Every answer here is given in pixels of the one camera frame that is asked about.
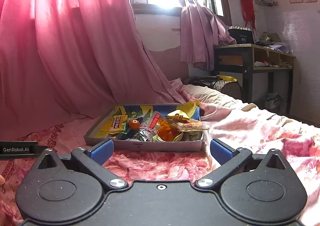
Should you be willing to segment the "person's left hand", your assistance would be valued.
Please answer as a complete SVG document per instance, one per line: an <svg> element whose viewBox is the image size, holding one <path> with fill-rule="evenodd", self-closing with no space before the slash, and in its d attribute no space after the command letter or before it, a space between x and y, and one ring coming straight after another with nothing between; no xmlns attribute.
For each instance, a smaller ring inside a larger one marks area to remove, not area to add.
<svg viewBox="0 0 320 226"><path fill-rule="evenodd" d="M5 184L5 178L0 175L0 185Z"/></svg>

